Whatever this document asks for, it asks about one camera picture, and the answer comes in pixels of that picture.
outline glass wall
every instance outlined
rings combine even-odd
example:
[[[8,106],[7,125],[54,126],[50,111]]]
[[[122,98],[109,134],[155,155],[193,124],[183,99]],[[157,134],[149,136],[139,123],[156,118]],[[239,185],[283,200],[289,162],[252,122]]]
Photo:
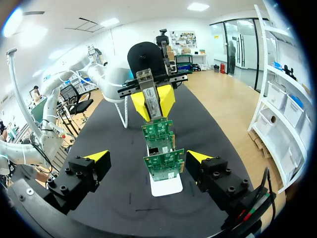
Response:
[[[260,22],[256,18],[236,19],[211,25],[214,63],[226,65],[226,73],[261,91],[264,64],[277,61],[275,38],[266,33],[268,60],[264,62],[264,42]],[[268,79],[275,74],[268,71]]]
[[[228,37],[228,74],[254,88],[257,76],[257,39],[253,20],[225,23]]]
[[[220,66],[224,63],[227,73],[227,43],[223,23],[211,26],[211,43],[214,49],[214,64]]]

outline glass door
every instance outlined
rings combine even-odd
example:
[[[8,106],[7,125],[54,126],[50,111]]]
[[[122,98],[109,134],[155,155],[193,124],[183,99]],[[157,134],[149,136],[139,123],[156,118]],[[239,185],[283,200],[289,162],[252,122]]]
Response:
[[[227,43],[223,23],[211,25],[211,43],[214,49],[213,64],[217,64],[220,67],[220,64],[223,63],[227,73]]]
[[[228,38],[228,74],[254,88],[257,77],[257,40],[253,20],[225,23]]]

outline green circuit board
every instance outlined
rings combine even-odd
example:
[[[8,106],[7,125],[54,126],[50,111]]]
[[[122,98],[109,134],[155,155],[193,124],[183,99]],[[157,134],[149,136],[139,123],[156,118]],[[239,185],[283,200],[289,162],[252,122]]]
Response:
[[[183,172],[185,162],[180,158],[184,149],[144,157],[154,181],[172,179]]]
[[[173,121],[161,118],[142,126],[150,153],[144,160],[154,181],[172,179],[183,172],[180,156],[184,149],[175,150],[175,135],[169,128],[172,125]]]
[[[169,136],[169,127],[172,125],[173,121],[166,120],[142,126],[145,140],[161,139]]]

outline black chair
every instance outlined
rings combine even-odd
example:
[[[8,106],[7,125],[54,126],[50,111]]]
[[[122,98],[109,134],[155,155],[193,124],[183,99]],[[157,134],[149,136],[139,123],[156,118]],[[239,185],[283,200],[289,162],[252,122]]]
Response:
[[[84,116],[84,119],[81,124],[85,123],[88,117],[86,117],[84,112],[94,101],[93,99],[90,99],[90,92],[79,94],[76,88],[72,84],[70,84],[67,87],[63,88],[60,91],[60,94],[62,95],[64,101],[67,102],[66,107],[69,110],[69,113],[71,115],[82,113]],[[79,102],[80,98],[85,94],[89,94],[88,99],[85,101]]]

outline wooden pallet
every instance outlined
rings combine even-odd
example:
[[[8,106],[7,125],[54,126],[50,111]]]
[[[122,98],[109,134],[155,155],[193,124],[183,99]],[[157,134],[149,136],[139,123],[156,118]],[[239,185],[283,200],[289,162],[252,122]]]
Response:
[[[264,158],[268,159],[272,157],[267,147],[264,145],[262,140],[259,138],[258,134],[253,129],[249,131],[249,136],[257,145],[258,150],[259,151],[263,150]]]

